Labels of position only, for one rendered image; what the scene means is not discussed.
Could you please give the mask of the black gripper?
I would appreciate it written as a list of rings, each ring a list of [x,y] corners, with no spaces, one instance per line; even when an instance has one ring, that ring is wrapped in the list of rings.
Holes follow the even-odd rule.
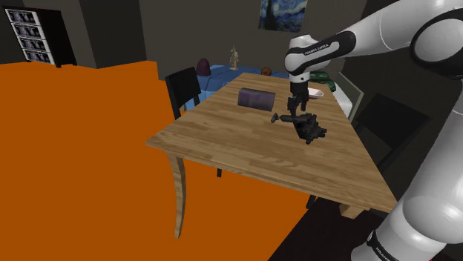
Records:
[[[290,82],[290,91],[293,96],[288,98],[287,109],[290,112],[295,112],[298,106],[298,100],[300,102],[301,111],[306,110],[306,104],[308,102],[308,82]]]

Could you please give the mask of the purple box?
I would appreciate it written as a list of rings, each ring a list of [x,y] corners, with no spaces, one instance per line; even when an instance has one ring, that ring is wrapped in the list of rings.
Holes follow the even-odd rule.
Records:
[[[237,105],[258,110],[272,111],[275,93],[243,87],[238,93]]]

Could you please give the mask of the wooden table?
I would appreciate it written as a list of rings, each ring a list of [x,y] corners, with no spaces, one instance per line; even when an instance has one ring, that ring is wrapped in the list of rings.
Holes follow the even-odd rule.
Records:
[[[310,143],[291,123],[273,122],[272,113],[239,106],[244,87],[275,93],[272,112],[287,112],[287,79],[243,73],[147,141],[164,151],[171,165],[176,232],[185,214],[185,160],[339,202],[344,217],[395,207],[390,188],[328,87],[307,105],[327,130]]]

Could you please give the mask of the black chair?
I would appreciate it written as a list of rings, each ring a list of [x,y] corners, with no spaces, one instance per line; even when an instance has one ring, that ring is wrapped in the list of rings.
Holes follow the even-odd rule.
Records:
[[[175,119],[181,117],[180,108],[189,100],[193,99],[194,104],[199,105],[201,89],[194,67],[166,76],[165,82]]]
[[[353,123],[333,96],[310,100],[306,110],[317,115],[327,134],[306,147],[309,169],[301,191],[356,208],[391,212],[397,201],[382,175],[430,117],[381,94]]]

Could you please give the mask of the black shelf with pictures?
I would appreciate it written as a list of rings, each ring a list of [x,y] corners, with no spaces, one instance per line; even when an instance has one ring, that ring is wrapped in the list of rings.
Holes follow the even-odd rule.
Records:
[[[59,10],[2,6],[27,62],[77,65]]]

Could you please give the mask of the blue night sky wall picture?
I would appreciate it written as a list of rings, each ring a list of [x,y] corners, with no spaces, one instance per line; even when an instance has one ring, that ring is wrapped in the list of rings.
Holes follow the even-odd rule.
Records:
[[[299,33],[307,0],[261,0],[258,28]]]

